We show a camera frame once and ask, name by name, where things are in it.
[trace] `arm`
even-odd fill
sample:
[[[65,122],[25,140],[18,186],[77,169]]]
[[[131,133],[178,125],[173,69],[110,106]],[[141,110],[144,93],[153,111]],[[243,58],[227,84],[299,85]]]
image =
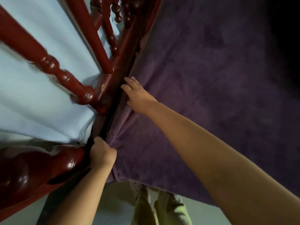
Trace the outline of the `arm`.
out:
[[[92,224],[117,152],[100,137],[91,148],[91,170],[51,215],[47,225]]]
[[[166,135],[232,224],[299,224],[300,199],[194,122],[157,102],[136,79],[128,105]]]

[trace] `pants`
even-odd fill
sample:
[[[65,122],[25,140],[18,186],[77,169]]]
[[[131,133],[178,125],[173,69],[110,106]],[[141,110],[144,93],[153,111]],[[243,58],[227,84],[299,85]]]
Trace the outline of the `pants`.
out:
[[[147,196],[139,196],[135,203],[131,225],[192,225],[181,197],[159,191],[153,213]]]

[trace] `fist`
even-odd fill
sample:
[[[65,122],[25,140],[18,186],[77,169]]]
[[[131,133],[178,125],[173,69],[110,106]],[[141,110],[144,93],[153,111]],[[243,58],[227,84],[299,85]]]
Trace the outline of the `fist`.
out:
[[[94,142],[90,152],[91,169],[103,166],[112,167],[117,157],[117,150],[109,147],[101,137],[95,137]]]
[[[121,88],[129,97],[127,105],[135,112],[147,115],[151,103],[157,102],[157,100],[134,77],[125,77],[124,79],[127,84],[122,85]]]

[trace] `purple blanket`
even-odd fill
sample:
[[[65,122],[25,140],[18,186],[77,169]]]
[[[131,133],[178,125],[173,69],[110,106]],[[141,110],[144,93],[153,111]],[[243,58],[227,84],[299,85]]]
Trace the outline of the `purple blanket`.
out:
[[[131,75],[300,197],[300,100],[287,90],[267,12],[267,0],[164,0]],[[214,204],[164,134],[126,100],[107,136],[118,150],[116,180]]]

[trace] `person's leg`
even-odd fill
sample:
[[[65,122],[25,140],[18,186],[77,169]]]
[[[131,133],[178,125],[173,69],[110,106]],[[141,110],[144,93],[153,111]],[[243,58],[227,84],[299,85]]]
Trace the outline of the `person's leg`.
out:
[[[178,195],[160,190],[154,208],[160,225],[192,225],[185,205]]]
[[[154,215],[147,187],[135,181],[129,181],[135,200],[135,208],[131,225],[156,225],[157,218]]]

